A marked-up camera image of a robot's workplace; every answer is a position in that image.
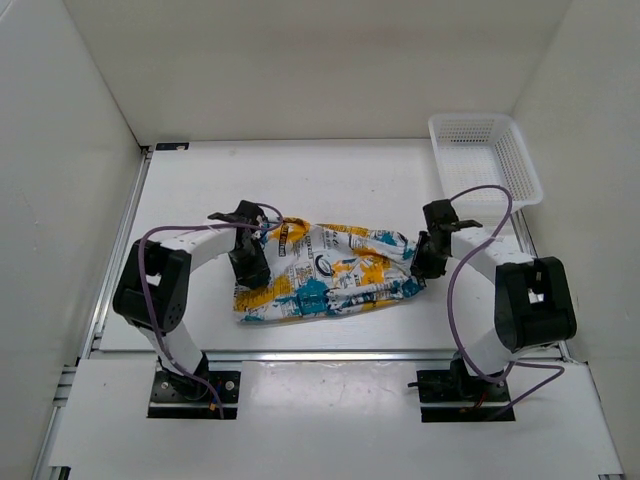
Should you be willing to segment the colourful printed shorts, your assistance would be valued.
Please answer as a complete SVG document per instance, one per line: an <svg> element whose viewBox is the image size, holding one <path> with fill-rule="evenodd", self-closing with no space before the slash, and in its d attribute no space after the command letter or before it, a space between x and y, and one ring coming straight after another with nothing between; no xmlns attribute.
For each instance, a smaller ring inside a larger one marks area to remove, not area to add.
<svg viewBox="0 0 640 480"><path fill-rule="evenodd" d="M258 240L270 280L257 289L235 286L233 311L244 323L346 316L408 300L426 287L410 271L417 242L394 230L288 217Z"/></svg>

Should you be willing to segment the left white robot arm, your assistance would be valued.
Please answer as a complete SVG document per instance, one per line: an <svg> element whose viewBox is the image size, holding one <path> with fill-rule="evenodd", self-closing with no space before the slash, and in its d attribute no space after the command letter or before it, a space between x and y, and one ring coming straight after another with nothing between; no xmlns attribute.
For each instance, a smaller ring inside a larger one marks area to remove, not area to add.
<svg viewBox="0 0 640 480"><path fill-rule="evenodd" d="M267 286L271 273L259 237L282 220L280 214L269 220L269 208L242 200L233 212L213 213L199 225L154 227L131 246L112 309L148 339L188 400L202 398L210 386L205 354L183 324L191 274L226 255L238 285Z"/></svg>

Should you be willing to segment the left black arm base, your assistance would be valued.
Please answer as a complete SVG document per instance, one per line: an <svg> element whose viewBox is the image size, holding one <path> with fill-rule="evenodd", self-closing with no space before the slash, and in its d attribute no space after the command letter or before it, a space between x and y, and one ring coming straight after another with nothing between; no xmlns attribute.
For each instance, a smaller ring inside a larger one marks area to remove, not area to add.
<svg viewBox="0 0 640 480"><path fill-rule="evenodd" d="M204 385L157 368L151 386L147 417L179 420L235 420L238 415L241 372L210 370L208 383L219 402Z"/></svg>

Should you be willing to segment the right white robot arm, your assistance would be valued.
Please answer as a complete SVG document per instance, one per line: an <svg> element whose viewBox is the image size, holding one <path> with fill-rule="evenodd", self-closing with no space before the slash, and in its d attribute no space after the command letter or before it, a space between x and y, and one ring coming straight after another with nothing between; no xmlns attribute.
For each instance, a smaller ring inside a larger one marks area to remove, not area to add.
<svg viewBox="0 0 640 480"><path fill-rule="evenodd" d="M457 352L449 387L460 399L477 396L496 383L522 353L571 339L577 331L566 272L553 256L533 257L504 243L475 220L462 220L448 199L423 207L426 229L419 233L411 273L420 280L446 274L458 261L447 287L447 316ZM493 327L466 347L453 312L455 282L469 266L494 286Z"/></svg>

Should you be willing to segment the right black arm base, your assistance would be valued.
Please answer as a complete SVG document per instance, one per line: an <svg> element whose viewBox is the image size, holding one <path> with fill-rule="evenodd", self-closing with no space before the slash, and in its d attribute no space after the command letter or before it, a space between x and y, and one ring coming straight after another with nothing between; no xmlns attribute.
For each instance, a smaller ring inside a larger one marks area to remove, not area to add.
<svg viewBox="0 0 640 480"><path fill-rule="evenodd" d="M418 393L422 423L454 424L514 422L508 385L475 377L455 376L451 370L418 370L407 388Z"/></svg>

